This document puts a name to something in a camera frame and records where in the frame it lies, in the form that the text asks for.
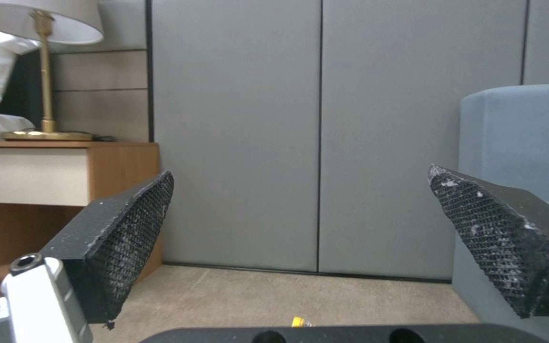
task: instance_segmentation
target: carpet floor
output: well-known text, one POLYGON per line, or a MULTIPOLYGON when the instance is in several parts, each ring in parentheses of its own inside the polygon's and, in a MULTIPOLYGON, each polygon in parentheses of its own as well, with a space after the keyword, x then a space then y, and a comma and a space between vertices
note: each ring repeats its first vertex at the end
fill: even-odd
POLYGON ((95 343, 137 343, 174 328, 477 323, 448 284, 163 266, 131 291, 95 343))

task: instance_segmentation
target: blue chair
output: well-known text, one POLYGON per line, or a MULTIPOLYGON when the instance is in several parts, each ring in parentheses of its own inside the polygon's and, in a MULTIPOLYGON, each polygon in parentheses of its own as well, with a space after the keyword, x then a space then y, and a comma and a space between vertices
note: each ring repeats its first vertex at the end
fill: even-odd
MULTIPOLYGON (((481 91, 464 98, 460 112, 459 171, 549 202, 549 85, 481 91)), ((453 288, 481 321, 549 340, 549 317, 519 319, 458 235, 453 288)))

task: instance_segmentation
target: nightstand drawer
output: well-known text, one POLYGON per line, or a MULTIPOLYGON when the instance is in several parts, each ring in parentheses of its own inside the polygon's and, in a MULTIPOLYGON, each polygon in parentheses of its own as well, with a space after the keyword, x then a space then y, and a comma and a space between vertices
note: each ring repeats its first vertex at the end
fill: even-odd
POLYGON ((0 148, 0 202, 86 206, 86 149, 0 148))

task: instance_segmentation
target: wall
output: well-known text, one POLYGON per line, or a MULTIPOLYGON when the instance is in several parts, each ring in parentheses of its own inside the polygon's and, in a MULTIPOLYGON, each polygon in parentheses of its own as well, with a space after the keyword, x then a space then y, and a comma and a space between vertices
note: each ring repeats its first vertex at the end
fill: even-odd
POLYGON ((105 39, 52 45, 54 117, 61 131, 149 141, 144 0, 101 0, 105 39))

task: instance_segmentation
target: black foam pad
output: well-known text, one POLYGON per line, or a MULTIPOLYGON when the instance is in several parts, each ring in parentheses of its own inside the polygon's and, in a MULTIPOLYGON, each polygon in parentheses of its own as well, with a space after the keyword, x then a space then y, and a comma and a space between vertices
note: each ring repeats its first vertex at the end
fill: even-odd
POLYGON ((113 321, 154 248, 173 194, 169 171, 94 200, 41 253, 63 261, 89 323, 113 321))
POLYGON ((549 315, 549 204, 432 166, 431 190, 480 269, 521 318, 549 315))

